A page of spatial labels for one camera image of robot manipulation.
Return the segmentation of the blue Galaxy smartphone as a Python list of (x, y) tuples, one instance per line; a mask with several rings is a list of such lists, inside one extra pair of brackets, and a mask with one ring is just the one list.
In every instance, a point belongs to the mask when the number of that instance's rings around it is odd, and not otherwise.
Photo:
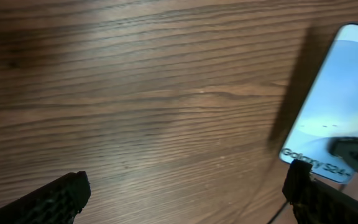
[(308, 162), (314, 174), (346, 184), (355, 171), (330, 152), (343, 137), (358, 137), (358, 24), (334, 36), (279, 157)]

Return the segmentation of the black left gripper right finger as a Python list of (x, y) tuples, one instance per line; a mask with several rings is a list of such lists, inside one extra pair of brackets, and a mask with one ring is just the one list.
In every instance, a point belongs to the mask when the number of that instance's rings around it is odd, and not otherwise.
[(282, 192), (298, 223), (358, 224), (358, 201), (313, 178), (312, 165), (294, 160)]

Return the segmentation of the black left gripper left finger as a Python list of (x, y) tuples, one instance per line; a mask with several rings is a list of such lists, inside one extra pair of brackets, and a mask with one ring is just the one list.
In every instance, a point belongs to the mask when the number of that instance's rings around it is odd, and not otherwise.
[(90, 196), (86, 172), (70, 172), (1, 207), (0, 224), (72, 224)]

